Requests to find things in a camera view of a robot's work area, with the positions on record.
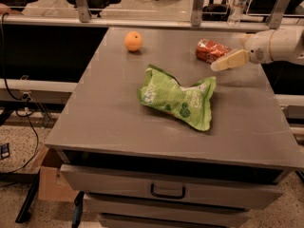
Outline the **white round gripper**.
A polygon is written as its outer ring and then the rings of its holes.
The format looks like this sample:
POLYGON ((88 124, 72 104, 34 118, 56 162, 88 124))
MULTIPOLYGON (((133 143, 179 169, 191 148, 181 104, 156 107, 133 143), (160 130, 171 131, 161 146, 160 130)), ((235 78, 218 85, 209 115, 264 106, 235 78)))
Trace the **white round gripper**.
POLYGON ((213 71, 223 71, 230 68, 242 67, 249 62, 254 64, 271 63, 271 39, 273 30, 260 31, 251 34, 244 44, 246 49, 233 49, 211 64, 213 71))

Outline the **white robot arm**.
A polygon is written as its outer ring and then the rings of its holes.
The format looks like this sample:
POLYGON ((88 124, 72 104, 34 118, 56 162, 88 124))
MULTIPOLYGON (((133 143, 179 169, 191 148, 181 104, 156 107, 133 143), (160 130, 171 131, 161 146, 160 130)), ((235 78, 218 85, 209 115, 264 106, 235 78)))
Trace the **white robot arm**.
POLYGON ((235 48, 211 64, 213 71, 243 67, 247 63, 270 64, 285 61, 304 65, 303 28, 268 29, 245 35, 235 48))

